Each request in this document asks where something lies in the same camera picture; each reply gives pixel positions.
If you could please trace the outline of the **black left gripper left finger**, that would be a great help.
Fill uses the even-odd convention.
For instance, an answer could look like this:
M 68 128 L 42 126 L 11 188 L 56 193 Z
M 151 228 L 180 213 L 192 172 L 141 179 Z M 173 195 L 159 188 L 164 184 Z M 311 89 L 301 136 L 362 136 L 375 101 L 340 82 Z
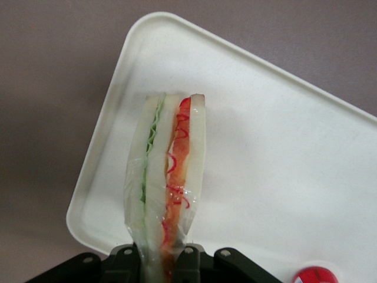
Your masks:
M 29 282 L 141 282 L 141 258 L 135 244 L 115 247 L 102 260 L 85 252 L 33 277 Z

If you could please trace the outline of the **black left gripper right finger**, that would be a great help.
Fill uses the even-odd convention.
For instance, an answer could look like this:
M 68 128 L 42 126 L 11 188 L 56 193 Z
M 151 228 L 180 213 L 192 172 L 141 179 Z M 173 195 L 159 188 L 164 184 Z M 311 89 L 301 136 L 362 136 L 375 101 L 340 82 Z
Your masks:
M 173 282 L 279 283 L 280 280 L 234 248 L 220 248 L 210 256 L 201 245 L 192 244 L 176 260 Z

